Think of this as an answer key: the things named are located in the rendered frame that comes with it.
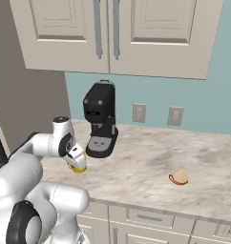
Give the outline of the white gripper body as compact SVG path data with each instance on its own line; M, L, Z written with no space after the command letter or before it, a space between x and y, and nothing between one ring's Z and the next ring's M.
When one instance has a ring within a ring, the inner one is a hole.
M67 154L68 162L75 168L85 168L87 166L86 154L84 150L75 144Z

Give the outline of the yellow round object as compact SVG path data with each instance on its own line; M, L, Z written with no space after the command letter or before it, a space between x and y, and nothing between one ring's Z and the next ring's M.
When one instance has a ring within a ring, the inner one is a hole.
M69 163L68 168L71 169L75 173L84 173L87 170L86 165L81 165L81 164L77 164L77 163L74 163L74 164Z

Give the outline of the black coffee machine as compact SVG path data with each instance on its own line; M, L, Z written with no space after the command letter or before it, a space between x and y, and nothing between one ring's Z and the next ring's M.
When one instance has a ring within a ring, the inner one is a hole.
M83 109L92 130L86 154L93 158L108 157L118 136L115 84L109 80L95 82L85 95Z

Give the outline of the beige drawer front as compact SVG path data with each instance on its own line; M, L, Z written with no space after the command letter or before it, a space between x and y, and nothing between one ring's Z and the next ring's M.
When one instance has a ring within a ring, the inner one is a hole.
M158 221L151 221L148 219L137 218L137 214L159 217L159 218L162 218L163 221L158 222ZM151 212L151 211L143 211L143 210L137 210L137 209L128 209L127 210L127 219L130 221L134 221L136 223L160 226L163 228L172 228L174 225L174 220L175 220L175 218L169 214L156 213L156 212Z
M231 222L196 220L189 244L231 244Z
M86 211L86 214L94 218L107 219L108 206L104 203L91 202Z

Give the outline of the beige base cupboard door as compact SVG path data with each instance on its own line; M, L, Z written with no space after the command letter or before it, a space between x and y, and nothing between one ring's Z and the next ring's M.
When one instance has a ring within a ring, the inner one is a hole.
M89 238L90 244L110 244L109 223L93 217L79 216L78 226Z
M113 228L118 228L117 244L188 244L190 239L190 236L185 234L174 234L111 221L112 244Z

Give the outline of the grey wall outlet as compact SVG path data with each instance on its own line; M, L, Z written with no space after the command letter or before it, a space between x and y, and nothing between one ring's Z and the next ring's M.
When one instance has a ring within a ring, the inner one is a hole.
M169 107L168 126L180 126L184 108L183 107Z
M145 104L133 104L133 121L144 123L146 117L146 105Z

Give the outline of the beige wall cupboard door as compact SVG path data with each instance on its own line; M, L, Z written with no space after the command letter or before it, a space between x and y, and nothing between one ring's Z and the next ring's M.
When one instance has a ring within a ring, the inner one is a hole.
M113 0L108 0L110 72L204 79L224 0L119 0L114 57Z
M109 71L107 0L100 0L101 59L93 0L10 0L10 7L28 69Z

